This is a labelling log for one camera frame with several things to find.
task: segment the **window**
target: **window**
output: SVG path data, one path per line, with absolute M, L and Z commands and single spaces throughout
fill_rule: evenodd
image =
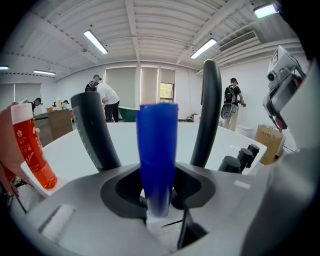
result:
M 174 93 L 175 93 L 175 85 L 173 83 L 160 84 L 160 102 L 173 103 Z

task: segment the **black pants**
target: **black pants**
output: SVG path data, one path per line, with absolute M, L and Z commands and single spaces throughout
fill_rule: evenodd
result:
M 120 103 L 120 101 L 118 101 L 117 103 L 114 103 L 114 104 L 105 105 L 104 113 L 105 113 L 105 121 L 107 123 L 111 123 L 112 116 L 113 116 L 114 122 L 118 123 L 118 121 L 119 121 L 119 103 Z

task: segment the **cardboard box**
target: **cardboard box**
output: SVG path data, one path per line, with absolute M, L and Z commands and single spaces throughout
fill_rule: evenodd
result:
M 262 164 L 270 165 L 274 162 L 282 138 L 283 135 L 278 130 L 270 129 L 262 125 L 258 126 L 255 134 L 255 140 L 267 146 L 267 149 L 260 160 Z

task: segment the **person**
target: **person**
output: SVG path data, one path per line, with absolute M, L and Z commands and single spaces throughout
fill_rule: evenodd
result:
M 226 120 L 224 120 L 223 127 L 231 131 L 235 131 L 239 114 L 238 95 L 240 97 L 240 103 L 243 104 L 245 103 L 245 101 L 244 97 L 242 96 L 241 90 L 238 86 L 238 81 L 236 78 L 233 77 L 230 79 L 230 85 L 227 88 L 229 89 L 226 89 L 226 91 L 230 91 L 234 94 L 234 101 L 231 104 L 231 114 Z
M 41 98 L 36 98 L 34 101 L 29 102 L 32 105 L 32 112 L 35 112 L 35 108 L 40 106 L 41 104 Z
M 105 104 L 104 106 L 105 121 L 107 123 L 111 123 L 112 116 L 113 116 L 114 122 L 118 123 L 119 103 L 120 103 L 119 97 L 117 93 L 111 88 L 110 85 L 104 82 L 98 83 L 98 81 L 100 80 L 101 80 L 100 76 L 98 74 L 95 74 L 93 76 L 92 85 L 90 86 L 88 91 L 96 90 L 96 92 L 100 94 L 101 102 L 102 104 Z

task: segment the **blue cup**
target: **blue cup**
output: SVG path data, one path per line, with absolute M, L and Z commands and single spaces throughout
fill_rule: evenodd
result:
M 176 167 L 178 105 L 140 106 L 136 113 L 140 173 L 148 212 L 163 218 L 169 212 Z

